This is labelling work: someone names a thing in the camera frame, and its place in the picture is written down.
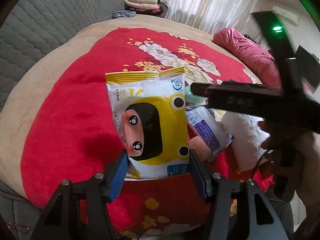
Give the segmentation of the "person's hand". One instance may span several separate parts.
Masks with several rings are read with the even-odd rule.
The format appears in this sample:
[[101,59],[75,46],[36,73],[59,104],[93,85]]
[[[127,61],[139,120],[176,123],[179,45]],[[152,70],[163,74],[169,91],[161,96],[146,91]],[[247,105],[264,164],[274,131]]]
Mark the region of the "person's hand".
[[319,134],[291,131],[284,137],[304,155],[304,170],[297,194],[305,205],[307,220],[314,222],[319,214]]

